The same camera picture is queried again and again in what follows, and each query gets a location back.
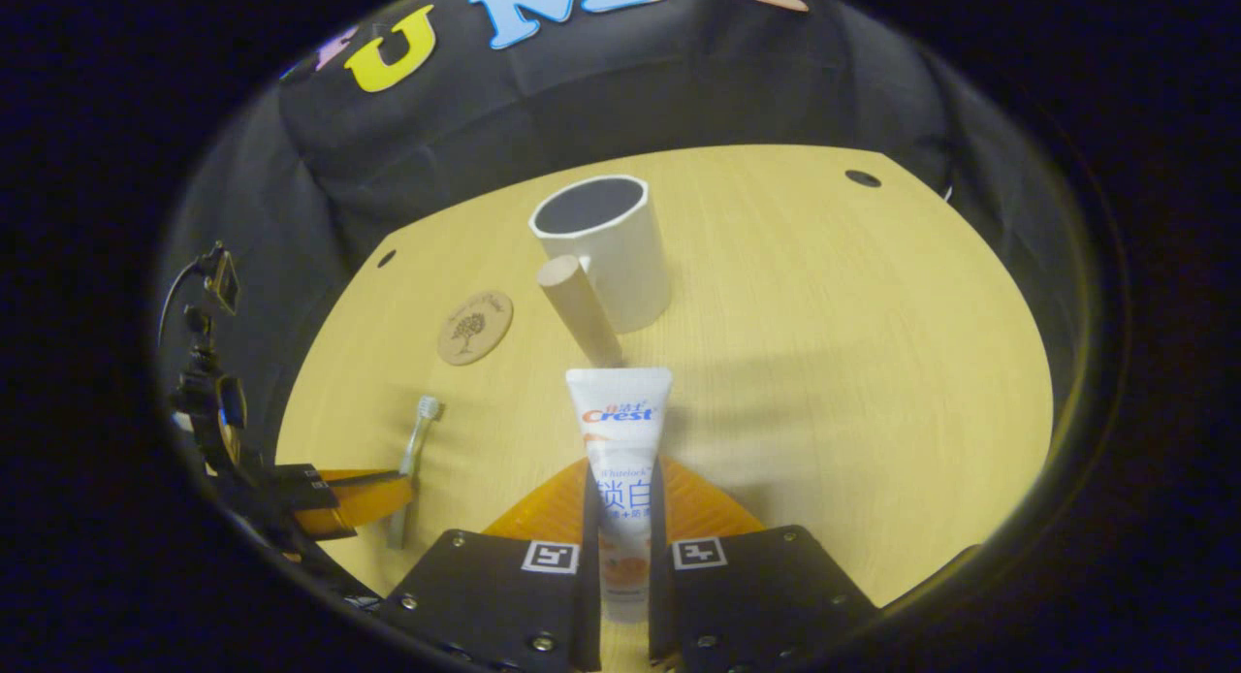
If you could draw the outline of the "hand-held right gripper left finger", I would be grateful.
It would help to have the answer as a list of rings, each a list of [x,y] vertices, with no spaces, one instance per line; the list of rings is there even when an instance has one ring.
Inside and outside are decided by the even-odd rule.
[[[598,508],[571,463],[485,530],[443,531],[379,620],[489,673],[601,673]]]

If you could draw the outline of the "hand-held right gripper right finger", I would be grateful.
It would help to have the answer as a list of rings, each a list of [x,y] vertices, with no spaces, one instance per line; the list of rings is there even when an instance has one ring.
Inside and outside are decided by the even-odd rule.
[[[668,457],[652,500],[652,673],[804,673],[880,617],[812,531],[762,526]]]

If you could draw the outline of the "pale green toothbrush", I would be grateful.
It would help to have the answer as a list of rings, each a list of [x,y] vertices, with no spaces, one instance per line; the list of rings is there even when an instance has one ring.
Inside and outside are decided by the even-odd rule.
[[[400,474],[406,478],[406,487],[413,489],[417,462],[423,440],[429,431],[431,423],[438,421],[442,415],[441,399],[432,395],[422,395],[418,400],[414,428],[407,440],[406,451],[400,461]],[[405,546],[406,531],[408,526],[412,499],[405,500],[398,510],[390,515],[387,523],[386,546],[390,550],[400,550]]]

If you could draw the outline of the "white toothpaste tube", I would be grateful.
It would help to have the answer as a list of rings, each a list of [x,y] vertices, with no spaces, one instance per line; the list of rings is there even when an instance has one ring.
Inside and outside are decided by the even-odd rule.
[[[652,598],[654,471],[673,373],[666,368],[568,369],[573,402],[598,499],[603,615],[647,620]]]

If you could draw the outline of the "round wooden coaster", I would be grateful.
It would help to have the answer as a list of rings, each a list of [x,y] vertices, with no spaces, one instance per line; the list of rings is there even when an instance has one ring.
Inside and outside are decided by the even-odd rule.
[[[444,320],[437,354],[450,368],[467,368],[488,356],[506,336],[515,315],[513,299],[500,291],[468,297]]]

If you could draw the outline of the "white cup with wooden handle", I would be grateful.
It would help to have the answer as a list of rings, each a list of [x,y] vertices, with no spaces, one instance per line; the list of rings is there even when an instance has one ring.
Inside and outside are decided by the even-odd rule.
[[[620,334],[652,325],[671,286],[652,187],[599,175],[551,192],[527,227],[546,262],[536,283],[591,368],[620,368]]]

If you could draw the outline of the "black backdrop cloth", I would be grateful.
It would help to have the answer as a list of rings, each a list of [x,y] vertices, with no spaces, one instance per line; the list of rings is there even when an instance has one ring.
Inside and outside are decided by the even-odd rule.
[[[429,62],[360,89],[316,48],[222,125],[175,209],[151,292],[222,240],[240,315],[220,336],[266,459],[329,307],[383,237],[452,205],[589,161],[714,145],[880,151],[949,199],[1015,276],[1055,411],[1086,327],[1080,201],[1014,112],[942,55],[843,0],[805,12],[663,0],[568,20],[532,0],[397,0],[347,51],[436,6]]]

